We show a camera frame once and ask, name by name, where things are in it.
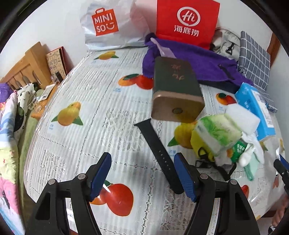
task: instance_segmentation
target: white wall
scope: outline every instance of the white wall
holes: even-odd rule
[[[86,54],[80,16],[91,0],[48,0],[34,11],[15,31],[0,54],[0,77],[19,61],[25,52],[40,41],[49,50],[64,46],[75,66]],[[218,26],[240,33],[247,31],[261,46],[267,48],[271,30],[240,0],[217,0],[221,3]],[[156,28],[156,0],[137,0],[151,31]]]
[[[276,117],[285,148],[289,149],[289,57],[282,46],[270,69],[267,91],[278,108]]]

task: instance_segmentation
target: human hand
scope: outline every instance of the human hand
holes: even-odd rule
[[[272,219],[272,225],[274,227],[277,227],[277,225],[280,223],[280,221],[282,220],[284,213],[285,213],[285,209],[289,206],[289,197],[286,194],[286,196],[283,198],[282,200],[282,205],[280,208],[278,208],[278,210],[276,211],[275,215],[273,216]]]

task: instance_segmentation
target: gray backpack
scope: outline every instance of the gray backpack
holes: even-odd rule
[[[218,27],[212,40],[212,50],[229,59],[239,60],[240,35],[229,29]]]

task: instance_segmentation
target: purple cloth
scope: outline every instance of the purple cloth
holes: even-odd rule
[[[147,35],[145,44],[149,49],[142,62],[143,75],[148,78],[153,78],[155,58],[160,56],[159,49],[150,40],[151,37],[154,37],[154,35]],[[235,60],[230,60],[194,45],[159,38],[156,38],[156,40],[161,46],[170,48],[176,58],[190,62],[199,81],[230,81],[237,86],[241,86],[243,82],[246,82],[254,85],[249,79],[238,72]]]
[[[5,102],[12,93],[7,83],[0,83],[0,103]]]

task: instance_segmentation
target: plaid cloth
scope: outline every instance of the plaid cloth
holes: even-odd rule
[[[241,32],[239,68],[256,87],[266,90],[270,71],[270,54],[246,32]]]

